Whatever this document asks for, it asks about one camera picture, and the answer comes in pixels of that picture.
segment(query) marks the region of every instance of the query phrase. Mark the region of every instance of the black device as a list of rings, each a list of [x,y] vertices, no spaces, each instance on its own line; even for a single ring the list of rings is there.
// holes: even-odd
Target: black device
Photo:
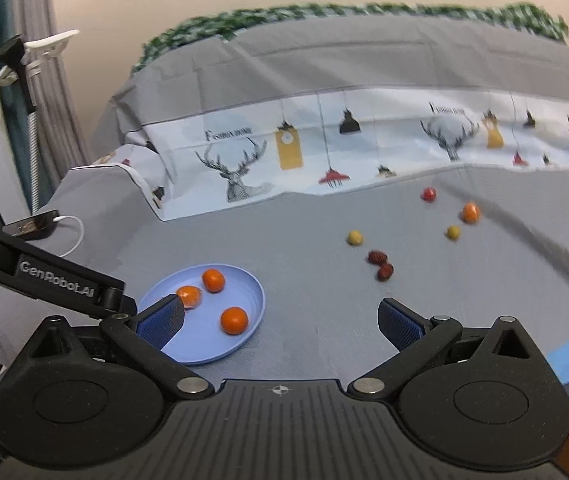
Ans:
[[[41,240],[53,233],[55,230],[54,218],[60,216],[57,209],[46,211],[37,215],[23,218],[13,224],[6,224],[2,230],[11,236],[21,238],[22,240]]]
[[[26,78],[26,65],[23,63],[26,56],[26,48],[22,36],[17,34],[13,38],[5,41],[0,47],[0,62],[7,65],[18,75],[18,84],[24,98],[26,113],[31,114],[36,111],[36,105],[31,97],[29,83]]]
[[[46,286],[45,268],[91,281],[91,307],[74,285]],[[283,379],[215,392],[160,350],[182,326],[176,296],[136,315],[119,280],[2,232],[0,284],[102,318],[46,318],[5,373],[0,479],[567,478],[553,457],[569,399],[514,317],[463,328],[387,298],[378,325],[400,352],[346,391]]]

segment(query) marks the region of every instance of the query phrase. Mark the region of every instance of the gray cloth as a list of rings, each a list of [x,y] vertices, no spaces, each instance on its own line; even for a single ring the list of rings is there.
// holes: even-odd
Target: gray cloth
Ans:
[[[167,52],[113,96],[92,137],[103,155],[150,123],[340,88],[512,91],[569,101],[569,48],[483,23],[350,16],[253,27]]]
[[[443,183],[497,203],[569,250],[569,171],[441,170],[161,222],[123,170],[93,168],[71,171],[49,206],[85,223],[85,240],[69,258],[124,280],[138,301],[166,275],[195,264],[223,262],[258,277],[267,298],[261,327],[234,354],[197,367],[215,384],[225,378],[349,383],[395,353],[376,322],[385,296],[466,326],[490,326],[511,314],[546,354],[567,343],[567,277],[490,218],[463,227],[457,243],[447,240],[443,231],[458,222],[463,201]],[[434,205],[419,199],[429,185],[439,189]],[[365,247],[346,245],[352,229],[364,234]],[[59,254],[76,237],[70,222],[38,245]],[[368,249],[389,254],[390,282],[375,280],[375,268],[364,261]],[[73,324],[88,320],[0,288],[2,362],[49,314],[65,314]]]
[[[13,19],[17,34],[25,41],[57,34],[51,0],[13,0]],[[40,124],[42,161],[53,188],[71,168],[89,164],[93,158],[75,113],[62,59],[56,57],[39,67],[31,78]]]

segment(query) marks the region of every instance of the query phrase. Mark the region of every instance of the yellow berry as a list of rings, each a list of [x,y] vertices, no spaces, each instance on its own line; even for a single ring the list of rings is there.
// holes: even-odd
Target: yellow berry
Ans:
[[[461,234],[461,229],[457,225],[450,225],[448,229],[446,229],[446,237],[449,240],[457,240]]]
[[[364,236],[359,231],[351,231],[346,237],[346,242],[349,245],[362,245],[364,243]]]

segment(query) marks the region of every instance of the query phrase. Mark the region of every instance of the green checkered cloth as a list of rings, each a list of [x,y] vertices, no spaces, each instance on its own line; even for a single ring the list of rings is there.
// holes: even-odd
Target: green checkered cloth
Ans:
[[[169,28],[144,45],[140,60],[132,72],[138,72],[165,52],[189,43],[218,36],[223,41],[231,41],[247,28],[264,23],[286,22],[287,20],[306,20],[329,16],[366,16],[369,14],[395,14],[409,16],[440,16],[453,20],[471,20],[490,23],[515,30],[526,30],[531,34],[564,41],[568,36],[568,26],[561,16],[553,19],[548,12],[529,3],[512,4],[504,7],[462,7],[453,5],[410,7],[406,4],[364,4],[342,6],[337,4],[302,4],[268,9],[239,9],[223,12],[217,16],[200,16]]]

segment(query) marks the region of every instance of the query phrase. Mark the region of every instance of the orange fruit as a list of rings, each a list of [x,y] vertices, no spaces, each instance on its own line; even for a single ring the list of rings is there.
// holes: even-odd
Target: orange fruit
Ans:
[[[229,335],[242,334],[248,326],[247,313],[238,306],[226,309],[220,316],[222,330]]]
[[[184,303],[184,308],[195,308],[202,303],[202,290],[195,285],[184,285],[176,290],[176,295]]]
[[[202,273],[202,283],[209,292],[219,292],[224,288],[224,274],[218,269],[207,269]]]
[[[477,223],[481,216],[482,212],[475,202],[467,202],[462,209],[462,219],[467,224]]]

